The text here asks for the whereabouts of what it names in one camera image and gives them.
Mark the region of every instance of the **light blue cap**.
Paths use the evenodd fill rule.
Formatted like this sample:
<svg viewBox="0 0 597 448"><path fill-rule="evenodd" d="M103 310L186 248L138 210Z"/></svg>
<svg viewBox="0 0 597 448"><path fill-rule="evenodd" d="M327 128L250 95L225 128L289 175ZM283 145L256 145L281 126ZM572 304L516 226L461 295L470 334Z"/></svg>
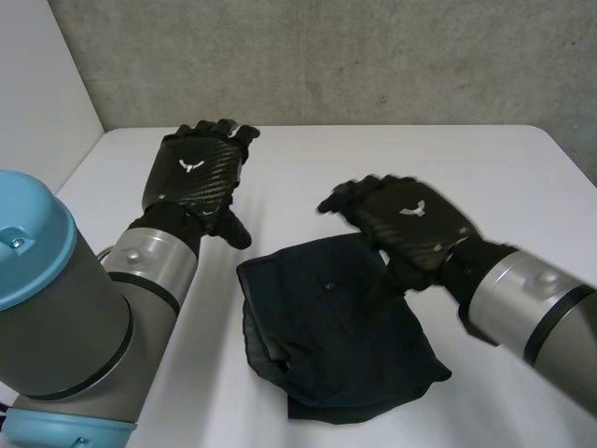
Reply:
<svg viewBox="0 0 597 448"><path fill-rule="evenodd" d="M48 187L0 170L0 312L54 280L75 244L73 216Z"/></svg>
<svg viewBox="0 0 597 448"><path fill-rule="evenodd" d="M11 408L2 434L23 448L124 448L136 428L116 420Z"/></svg>

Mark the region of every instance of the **dark fabric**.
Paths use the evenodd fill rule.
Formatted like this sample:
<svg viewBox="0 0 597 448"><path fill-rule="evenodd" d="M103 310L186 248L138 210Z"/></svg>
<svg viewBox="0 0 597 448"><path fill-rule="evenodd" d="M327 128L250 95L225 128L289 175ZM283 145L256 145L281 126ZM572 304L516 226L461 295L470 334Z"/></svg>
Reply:
<svg viewBox="0 0 597 448"><path fill-rule="evenodd" d="M451 376L385 271L360 234L239 266L248 362L288 394L289 418L363 422Z"/></svg>

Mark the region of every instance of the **silver metal joint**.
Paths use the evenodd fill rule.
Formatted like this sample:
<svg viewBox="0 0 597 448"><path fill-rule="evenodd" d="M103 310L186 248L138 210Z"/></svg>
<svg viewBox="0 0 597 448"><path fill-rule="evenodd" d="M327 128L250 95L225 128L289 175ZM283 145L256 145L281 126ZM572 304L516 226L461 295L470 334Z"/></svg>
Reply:
<svg viewBox="0 0 597 448"><path fill-rule="evenodd" d="M581 283L531 254L519 251L497 263L479 284L468 310L473 324L523 357L548 311Z"/></svg>
<svg viewBox="0 0 597 448"><path fill-rule="evenodd" d="M197 271L195 253L165 231L125 231L104 262L108 273L130 273L163 287L182 306Z"/></svg>

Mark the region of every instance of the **white wall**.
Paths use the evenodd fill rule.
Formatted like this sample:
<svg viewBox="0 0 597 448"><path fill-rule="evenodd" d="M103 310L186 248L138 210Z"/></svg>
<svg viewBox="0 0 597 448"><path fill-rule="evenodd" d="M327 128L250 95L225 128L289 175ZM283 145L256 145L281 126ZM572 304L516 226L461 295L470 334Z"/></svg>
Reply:
<svg viewBox="0 0 597 448"><path fill-rule="evenodd" d="M103 133L47 1L0 1L0 169L57 191Z"/></svg>

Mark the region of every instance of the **gray concrete wall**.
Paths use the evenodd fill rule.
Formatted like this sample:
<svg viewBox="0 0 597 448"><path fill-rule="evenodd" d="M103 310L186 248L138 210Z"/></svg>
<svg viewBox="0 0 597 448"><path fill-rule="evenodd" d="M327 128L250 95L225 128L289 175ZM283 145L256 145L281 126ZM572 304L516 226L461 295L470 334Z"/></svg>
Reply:
<svg viewBox="0 0 597 448"><path fill-rule="evenodd" d="M107 130L525 123L597 181L594 0L49 0Z"/></svg>

